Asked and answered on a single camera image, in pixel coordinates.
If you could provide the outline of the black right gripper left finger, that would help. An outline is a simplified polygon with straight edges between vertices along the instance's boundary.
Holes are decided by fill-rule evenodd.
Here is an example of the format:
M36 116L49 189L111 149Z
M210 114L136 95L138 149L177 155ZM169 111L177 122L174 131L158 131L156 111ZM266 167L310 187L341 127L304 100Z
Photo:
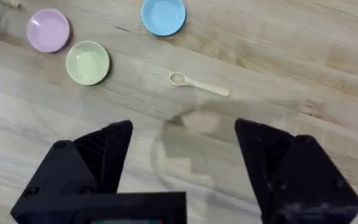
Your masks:
M55 142L11 210L17 223L74 223L116 194L132 137L129 120Z

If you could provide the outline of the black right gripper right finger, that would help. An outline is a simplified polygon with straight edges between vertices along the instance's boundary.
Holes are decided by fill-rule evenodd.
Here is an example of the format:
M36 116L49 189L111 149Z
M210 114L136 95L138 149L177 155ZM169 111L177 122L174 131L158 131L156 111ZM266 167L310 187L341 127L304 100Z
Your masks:
M358 195L310 135L246 119L234 125L263 224L349 224Z

